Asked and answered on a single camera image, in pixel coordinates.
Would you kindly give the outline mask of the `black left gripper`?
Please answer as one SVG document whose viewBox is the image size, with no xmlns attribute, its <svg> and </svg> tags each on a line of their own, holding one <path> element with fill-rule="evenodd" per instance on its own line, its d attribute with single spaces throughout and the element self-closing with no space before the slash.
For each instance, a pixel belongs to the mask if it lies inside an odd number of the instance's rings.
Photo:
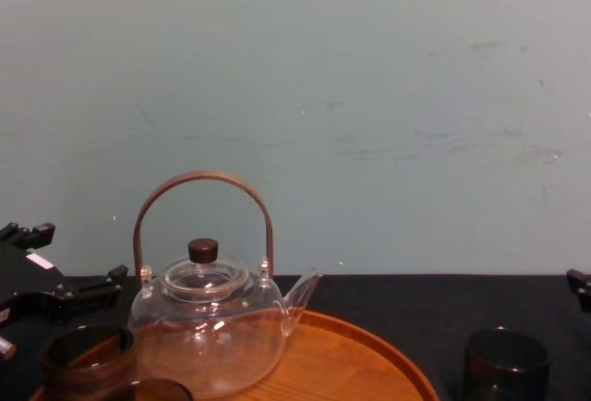
<svg viewBox="0 0 591 401">
<path fill-rule="evenodd" d="M 2 316 L 71 316 L 116 303 L 127 279 L 125 265 L 82 283 L 66 279 L 50 262 L 27 251 L 50 245 L 54 231 L 51 223 L 33 228 L 9 223 L 1 228 Z"/>
</svg>

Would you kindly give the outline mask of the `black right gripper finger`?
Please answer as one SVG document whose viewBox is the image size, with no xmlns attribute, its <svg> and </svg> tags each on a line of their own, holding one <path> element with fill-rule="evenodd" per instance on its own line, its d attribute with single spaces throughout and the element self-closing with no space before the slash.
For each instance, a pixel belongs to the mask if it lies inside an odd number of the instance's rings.
<svg viewBox="0 0 591 401">
<path fill-rule="evenodd" d="M 575 269 L 566 272 L 570 291 L 577 296 L 582 312 L 590 311 L 590 275 Z"/>
</svg>

